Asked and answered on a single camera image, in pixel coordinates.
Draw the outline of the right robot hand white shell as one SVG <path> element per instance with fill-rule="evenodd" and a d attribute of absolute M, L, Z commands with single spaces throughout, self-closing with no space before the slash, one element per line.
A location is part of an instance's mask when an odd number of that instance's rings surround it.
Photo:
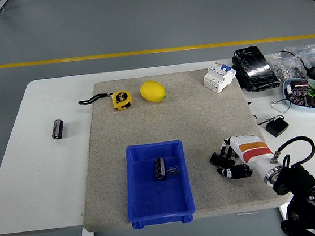
<path fill-rule="evenodd" d="M 250 169 L 256 170 L 261 179 L 272 186 L 278 178 L 282 164 L 274 158 L 273 152 L 257 135 L 231 136 L 222 142 L 221 154 L 236 154 Z"/>

